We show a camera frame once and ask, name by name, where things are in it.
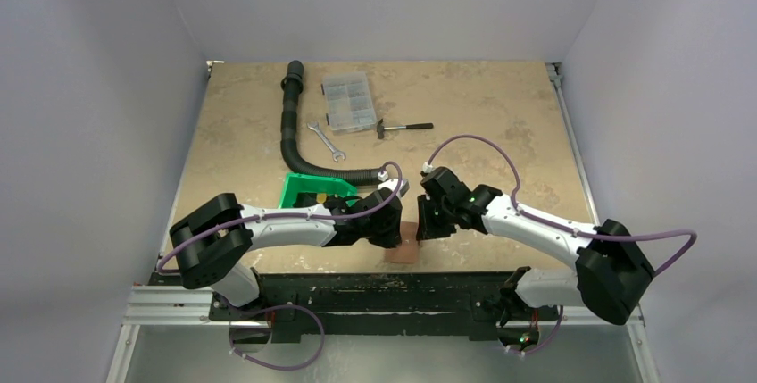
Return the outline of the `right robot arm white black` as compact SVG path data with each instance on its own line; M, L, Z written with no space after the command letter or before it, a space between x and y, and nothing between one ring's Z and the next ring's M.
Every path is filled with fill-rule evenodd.
M598 318L625 324L654 278L640 248L622 240L625 226L607 220L601 226L574 223L522 204L487 185L469 189L446 167L426 170L418 197L420 240L450 237L471 229L504 237L563 263L561 270L517 269L503 284L501 305L514 318L543 306L584 306Z

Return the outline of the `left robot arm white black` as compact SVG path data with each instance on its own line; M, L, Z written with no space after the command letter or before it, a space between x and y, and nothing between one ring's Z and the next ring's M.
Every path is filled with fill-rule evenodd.
M246 253L278 246L351 246L361 239L393 248L401 242L402 196L400 187L383 183L355 201L265 209L220 194L171 227L173 248L157 269L176 261L184 288L210 287L243 319L253 320L265 311L266 295L257 273L240 262Z

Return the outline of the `green plastic bin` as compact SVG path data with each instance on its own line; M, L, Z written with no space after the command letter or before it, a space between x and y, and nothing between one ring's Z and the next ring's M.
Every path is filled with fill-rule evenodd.
M357 188L338 178L288 173L281 191L279 208L296 208L329 196L355 196Z

